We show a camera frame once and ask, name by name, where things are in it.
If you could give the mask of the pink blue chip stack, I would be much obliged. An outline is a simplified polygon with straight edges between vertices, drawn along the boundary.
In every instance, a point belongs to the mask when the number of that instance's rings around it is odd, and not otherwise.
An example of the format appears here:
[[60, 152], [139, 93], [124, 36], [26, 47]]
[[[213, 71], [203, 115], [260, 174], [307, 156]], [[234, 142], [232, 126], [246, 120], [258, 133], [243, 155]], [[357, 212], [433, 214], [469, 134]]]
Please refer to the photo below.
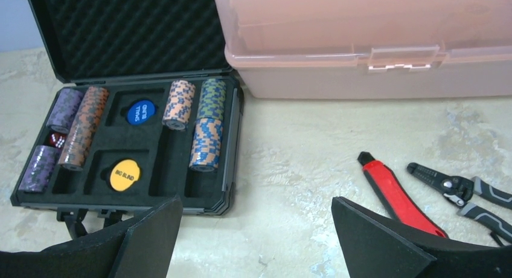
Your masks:
[[189, 168], [197, 172], [213, 172], [219, 167], [223, 122], [215, 118], [196, 121]]

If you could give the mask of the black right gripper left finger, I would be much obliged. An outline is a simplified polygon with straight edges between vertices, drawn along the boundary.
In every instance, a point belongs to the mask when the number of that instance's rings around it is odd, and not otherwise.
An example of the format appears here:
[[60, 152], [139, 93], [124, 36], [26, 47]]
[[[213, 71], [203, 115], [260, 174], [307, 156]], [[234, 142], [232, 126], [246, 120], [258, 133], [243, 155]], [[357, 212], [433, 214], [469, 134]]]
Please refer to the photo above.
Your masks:
[[39, 252], [1, 252], [1, 277], [166, 277], [183, 212], [175, 196]]

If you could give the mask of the grey green chip stack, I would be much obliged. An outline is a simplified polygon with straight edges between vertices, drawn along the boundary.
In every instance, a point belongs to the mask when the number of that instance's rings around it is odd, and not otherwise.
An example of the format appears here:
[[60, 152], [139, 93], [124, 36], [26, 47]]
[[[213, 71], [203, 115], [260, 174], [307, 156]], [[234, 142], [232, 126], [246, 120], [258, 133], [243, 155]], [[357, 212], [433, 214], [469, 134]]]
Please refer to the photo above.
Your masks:
[[226, 100], [226, 83], [220, 79], [207, 79], [202, 83], [197, 118], [223, 121]]

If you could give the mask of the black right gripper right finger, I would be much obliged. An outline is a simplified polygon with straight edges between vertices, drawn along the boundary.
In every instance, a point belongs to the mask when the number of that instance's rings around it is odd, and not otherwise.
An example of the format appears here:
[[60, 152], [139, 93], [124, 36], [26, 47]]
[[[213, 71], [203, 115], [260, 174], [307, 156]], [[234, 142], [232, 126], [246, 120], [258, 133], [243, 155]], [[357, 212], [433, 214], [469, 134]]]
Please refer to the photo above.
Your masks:
[[511, 247], [435, 236], [344, 197], [331, 213], [351, 277], [511, 277]]

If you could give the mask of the red dice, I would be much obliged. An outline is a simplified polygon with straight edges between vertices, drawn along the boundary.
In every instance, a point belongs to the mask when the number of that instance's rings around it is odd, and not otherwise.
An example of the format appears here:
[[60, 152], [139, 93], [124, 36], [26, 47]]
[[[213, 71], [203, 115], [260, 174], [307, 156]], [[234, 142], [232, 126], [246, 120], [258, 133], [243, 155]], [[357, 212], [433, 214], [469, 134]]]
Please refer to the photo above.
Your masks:
[[48, 144], [57, 149], [62, 149], [66, 141], [66, 134], [60, 132], [52, 132], [48, 136]]

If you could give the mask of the purple chip stack upper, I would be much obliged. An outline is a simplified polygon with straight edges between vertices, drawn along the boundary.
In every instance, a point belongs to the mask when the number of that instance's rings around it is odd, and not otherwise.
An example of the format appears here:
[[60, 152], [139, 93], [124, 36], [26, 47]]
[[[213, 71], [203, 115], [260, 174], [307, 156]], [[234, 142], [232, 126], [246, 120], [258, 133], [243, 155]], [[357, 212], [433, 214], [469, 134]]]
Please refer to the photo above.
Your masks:
[[84, 95], [76, 89], [63, 88], [46, 121], [46, 127], [68, 134]]

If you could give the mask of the translucent pink storage box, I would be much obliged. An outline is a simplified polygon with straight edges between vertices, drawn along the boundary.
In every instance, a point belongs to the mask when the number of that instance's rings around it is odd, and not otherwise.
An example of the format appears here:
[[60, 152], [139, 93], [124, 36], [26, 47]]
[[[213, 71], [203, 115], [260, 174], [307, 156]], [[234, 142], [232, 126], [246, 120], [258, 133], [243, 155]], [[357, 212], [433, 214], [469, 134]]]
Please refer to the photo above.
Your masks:
[[511, 94], [511, 0], [215, 0], [263, 99]]

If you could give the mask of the brown chip stack upright-facing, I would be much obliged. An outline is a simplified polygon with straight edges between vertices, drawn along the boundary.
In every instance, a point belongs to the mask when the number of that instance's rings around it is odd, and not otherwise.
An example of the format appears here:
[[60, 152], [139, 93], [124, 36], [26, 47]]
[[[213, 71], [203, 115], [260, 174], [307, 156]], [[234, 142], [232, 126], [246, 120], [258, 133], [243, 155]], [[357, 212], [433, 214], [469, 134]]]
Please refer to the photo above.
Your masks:
[[106, 88], [88, 88], [75, 118], [79, 133], [92, 135], [98, 129], [108, 97], [109, 91]]

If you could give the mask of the black handled pliers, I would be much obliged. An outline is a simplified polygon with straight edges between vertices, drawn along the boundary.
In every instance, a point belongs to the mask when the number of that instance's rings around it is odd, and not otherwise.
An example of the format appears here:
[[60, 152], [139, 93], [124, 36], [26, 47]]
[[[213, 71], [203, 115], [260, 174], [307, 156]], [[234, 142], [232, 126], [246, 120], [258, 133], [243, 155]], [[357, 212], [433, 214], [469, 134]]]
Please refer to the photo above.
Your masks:
[[409, 163], [406, 170], [457, 206], [457, 215], [474, 220], [488, 228], [491, 231], [491, 237], [499, 245], [502, 245], [500, 239], [511, 242], [511, 224], [470, 201], [474, 195], [478, 195], [489, 202], [510, 210], [510, 193], [491, 186], [478, 176], [471, 179], [456, 175], [450, 176], [418, 163]]

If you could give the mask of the yellow big blind button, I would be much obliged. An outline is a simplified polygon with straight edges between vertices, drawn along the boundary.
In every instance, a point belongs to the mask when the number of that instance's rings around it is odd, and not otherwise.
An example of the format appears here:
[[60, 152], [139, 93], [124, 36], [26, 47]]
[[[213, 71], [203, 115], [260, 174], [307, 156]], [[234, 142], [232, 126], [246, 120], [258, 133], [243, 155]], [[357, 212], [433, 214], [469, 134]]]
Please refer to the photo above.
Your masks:
[[110, 186], [117, 192], [123, 192], [140, 179], [141, 168], [133, 159], [116, 163], [109, 176]]

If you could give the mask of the red handled cutter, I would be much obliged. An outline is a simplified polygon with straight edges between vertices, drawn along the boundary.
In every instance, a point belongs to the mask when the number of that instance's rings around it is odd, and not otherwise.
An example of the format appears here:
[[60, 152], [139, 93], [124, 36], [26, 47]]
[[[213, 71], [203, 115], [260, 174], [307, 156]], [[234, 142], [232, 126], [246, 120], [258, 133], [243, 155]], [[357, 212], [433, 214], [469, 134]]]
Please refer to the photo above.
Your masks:
[[392, 219], [443, 238], [448, 234], [427, 217], [406, 193], [395, 173], [369, 152], [357, 158], [363, 174]]

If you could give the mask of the pink poker chip stack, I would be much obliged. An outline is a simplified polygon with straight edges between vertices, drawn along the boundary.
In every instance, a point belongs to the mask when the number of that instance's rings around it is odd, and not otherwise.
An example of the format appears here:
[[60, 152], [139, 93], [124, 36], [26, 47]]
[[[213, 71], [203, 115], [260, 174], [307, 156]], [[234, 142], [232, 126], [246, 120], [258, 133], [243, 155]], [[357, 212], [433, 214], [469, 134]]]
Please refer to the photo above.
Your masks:
[[170, 92], [162, 116], [162, 124], [172, 130], [186, 129], [190, 115], [196, 87], [186, 80], [175, 80], [171, 84]]

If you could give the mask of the brown chip stack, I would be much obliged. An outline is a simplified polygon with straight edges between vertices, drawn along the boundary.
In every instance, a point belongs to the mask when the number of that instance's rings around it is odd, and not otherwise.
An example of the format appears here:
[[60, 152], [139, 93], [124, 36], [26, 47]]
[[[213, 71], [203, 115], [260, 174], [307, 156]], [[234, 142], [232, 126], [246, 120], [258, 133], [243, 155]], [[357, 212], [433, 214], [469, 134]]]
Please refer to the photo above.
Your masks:
[[94, 136], [94, 130], [85, 125], [73, 126], [65, 141], [58, 165], [67, 170], [82, 171]]

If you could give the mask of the black poker set case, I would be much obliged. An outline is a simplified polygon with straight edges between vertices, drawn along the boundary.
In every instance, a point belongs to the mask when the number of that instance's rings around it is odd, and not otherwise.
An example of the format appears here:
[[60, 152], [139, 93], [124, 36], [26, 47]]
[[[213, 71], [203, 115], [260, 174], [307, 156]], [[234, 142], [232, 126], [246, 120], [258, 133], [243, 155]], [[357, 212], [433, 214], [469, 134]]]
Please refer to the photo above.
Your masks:
[[[28, 0], [64, 84], [11, 204], [55, 210], [72, 238], [179, 196], [184, 213], [232, 206], [244, 95], [224, 55], [215, 0]], [[225, 84], [212, 168], [190, 167], [201, 88]]]

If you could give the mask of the blue dealer button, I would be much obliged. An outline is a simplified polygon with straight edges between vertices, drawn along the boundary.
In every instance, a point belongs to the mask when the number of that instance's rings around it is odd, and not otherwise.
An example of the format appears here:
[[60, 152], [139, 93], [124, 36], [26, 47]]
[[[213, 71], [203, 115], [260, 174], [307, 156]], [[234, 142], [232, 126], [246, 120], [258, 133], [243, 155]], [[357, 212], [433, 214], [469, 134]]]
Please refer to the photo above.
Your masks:
[[155, 113], [156, 106], [152, 101], [139, 100], [129, 108], [126, 120], [131, 125], [139, 125], [145, 123]]

